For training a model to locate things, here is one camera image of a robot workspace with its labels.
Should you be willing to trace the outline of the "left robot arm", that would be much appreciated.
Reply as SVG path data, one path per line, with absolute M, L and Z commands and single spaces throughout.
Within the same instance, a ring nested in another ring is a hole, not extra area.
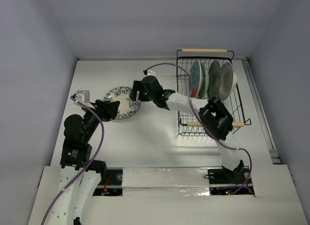
M 71 99 L 85 114 L 73 114 L 65 119 L 58 193 L 44 214 L 43 225 L 83 224 L 95 188 L 109 179 L 106 163 L 95 160 L 100 150 L 92 154 L 89 141 L 98 126 L 103 127 L 104 122 L 116 118 L 120 102 L 84 103 L 77 100 L 77 95 Z

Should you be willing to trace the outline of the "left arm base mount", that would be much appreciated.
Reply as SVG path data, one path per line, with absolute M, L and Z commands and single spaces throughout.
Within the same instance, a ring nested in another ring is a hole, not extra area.
M 122 196 L 123 168 L 108 168 L 107 176 L 93 192 L 93 196 Z

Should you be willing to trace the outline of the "mint green flower plate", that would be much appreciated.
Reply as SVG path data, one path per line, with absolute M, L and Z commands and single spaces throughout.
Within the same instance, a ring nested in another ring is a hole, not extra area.
M 208 68 L 205 66 L 204 63 L 201 63 L 201 69 L 202 69 L 202 85 L 199 92 L 199 96 L 200 98 L 205 98 L 209 86 L 209 74 L 208 74 Z

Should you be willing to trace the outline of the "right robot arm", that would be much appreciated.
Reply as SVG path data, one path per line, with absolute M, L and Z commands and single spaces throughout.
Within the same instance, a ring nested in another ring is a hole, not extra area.
M 155 76 L 146 76 L 141 81 L 135 80 L 130 98 L 133 101 L 151 101 L 161 109 L 195 116 L 206 134 L 217 144 L 224 179 L 235 182 L 240 178 L 244 162 L 237 155 L 237 151 L 242 148 L 237 146 L 232 133 L 233 117 L 218 98 L 189 98 L 174 90 L 164 90 Z

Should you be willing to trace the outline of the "blue floral white plate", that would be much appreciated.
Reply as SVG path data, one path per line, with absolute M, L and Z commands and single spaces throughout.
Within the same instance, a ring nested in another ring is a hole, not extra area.
M 135 115 L 140 109 L 141 102 L 133 101 L 130 98 L 132 88 L 127 86 L 119 86 L 111 89 L 104 96 L 104 101 L 119 101 L 120 105 L 116 115 L 116 120 L 124 120 Z

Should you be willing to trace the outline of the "red teal flower plate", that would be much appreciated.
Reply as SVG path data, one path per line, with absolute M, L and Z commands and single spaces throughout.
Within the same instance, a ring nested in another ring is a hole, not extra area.
M 191 66 L 190 79 L 192 83 L 191 97 L 197 97 L 202 86 L 202 68 L 198 60 L 195 60 Z

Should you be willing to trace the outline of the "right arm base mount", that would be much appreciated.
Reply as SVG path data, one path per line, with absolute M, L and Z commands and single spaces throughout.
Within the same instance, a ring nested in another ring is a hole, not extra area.
M 233 170 L 224 166 L 209 168 L 203 178 L 210 184 L 211 195 L 254 195 L 249 168 L 243 161 Z

